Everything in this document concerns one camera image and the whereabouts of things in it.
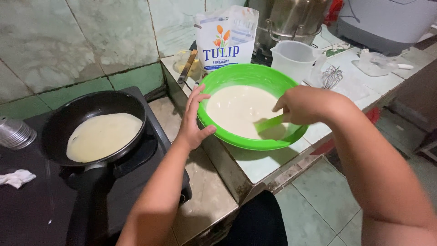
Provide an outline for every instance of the wire whisk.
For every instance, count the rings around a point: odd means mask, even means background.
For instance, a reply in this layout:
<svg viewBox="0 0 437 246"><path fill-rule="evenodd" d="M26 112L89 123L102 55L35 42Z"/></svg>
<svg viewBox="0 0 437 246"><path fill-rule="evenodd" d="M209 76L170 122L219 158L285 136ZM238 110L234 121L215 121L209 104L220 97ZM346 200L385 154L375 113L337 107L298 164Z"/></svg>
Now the wire whisk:
<svg viewBox="0 0 437 246"><path fill-rule="evenodd" d="M343 71L340 70L340 66L330 66L322 74L322 89L330 90L334 88L343 79L342 73Z"/></svg>

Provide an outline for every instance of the hand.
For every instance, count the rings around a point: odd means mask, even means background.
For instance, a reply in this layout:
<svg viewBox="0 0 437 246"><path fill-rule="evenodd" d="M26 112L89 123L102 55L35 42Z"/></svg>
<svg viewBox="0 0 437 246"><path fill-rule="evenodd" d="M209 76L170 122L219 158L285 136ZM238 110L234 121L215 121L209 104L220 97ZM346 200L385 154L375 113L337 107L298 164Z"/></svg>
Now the hand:
<svg viewBox="0 0 437 246"><path fill-rule="evenodd" d="M207 126L203 130L200 130L197 126L197 110L199 109L199 103L203 99L209 99L211 97L211 95L208 94L200 94L203 89L205 89L205 84L195 87L191 92L185 107L185 113L182 118L182 123L180 124L179 132L175 139L175 142L189 147L190 150L199 147L200 143L207 136L213 134L217 130L213 125Z"/></svg>
<svg viewBox="0 0 437 246"><path fill-rule="evenodd" d="M309 125L325 121L336 109L350 103L351 100L339 93L298 85L288 89L272 111L284 109L284 122Z"/></svg>

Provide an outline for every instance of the tiled wall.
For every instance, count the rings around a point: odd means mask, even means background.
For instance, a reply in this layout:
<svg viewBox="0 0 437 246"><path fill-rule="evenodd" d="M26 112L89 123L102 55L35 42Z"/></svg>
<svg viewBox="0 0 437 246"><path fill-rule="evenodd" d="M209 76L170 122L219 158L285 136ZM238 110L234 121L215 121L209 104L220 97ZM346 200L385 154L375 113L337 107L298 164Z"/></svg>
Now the tiled wall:
<svg viewBox="0 0 437 246"><path fill-rule="evenodd" d="M2 0L0 115L23 119L128 86L146 94L163 83L159 58L195 39L196 13L244 2Z"/></svg>

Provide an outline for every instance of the knife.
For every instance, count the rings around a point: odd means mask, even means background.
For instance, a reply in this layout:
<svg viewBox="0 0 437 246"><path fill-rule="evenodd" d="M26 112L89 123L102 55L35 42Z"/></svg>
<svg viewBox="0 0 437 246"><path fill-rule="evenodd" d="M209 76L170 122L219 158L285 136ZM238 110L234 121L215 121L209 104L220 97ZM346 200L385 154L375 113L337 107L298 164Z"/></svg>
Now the knife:
<svg viewBox="0 0 437 246"><path fill-rule="evenodd" d="M188 72L190 71L190 68L193 65L194 59L196 58L196 55L197 55L197 43L196 43L196 41L194 41L191 44L190 50L191 50L191 55L188 58L188 61L185 64L184 69L182 70L182 73L180 74L179 78L177 79L178 84L182 84L185 82L185 80L187 79Z"/></svg>

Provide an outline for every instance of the pan handle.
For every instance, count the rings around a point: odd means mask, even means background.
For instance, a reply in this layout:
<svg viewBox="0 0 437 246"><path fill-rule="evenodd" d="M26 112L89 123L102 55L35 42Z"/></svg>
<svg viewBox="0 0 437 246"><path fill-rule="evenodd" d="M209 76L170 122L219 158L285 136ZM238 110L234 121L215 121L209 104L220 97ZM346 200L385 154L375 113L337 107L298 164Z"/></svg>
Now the pan handle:
<svg viewBox="0 0 437 246"><path fill-rule="evenodd" d="M66 245L99 245L108 231L106 196L115 178L109 168L90 169L68 179L69 186L77 190L68 225Z"/></svg>

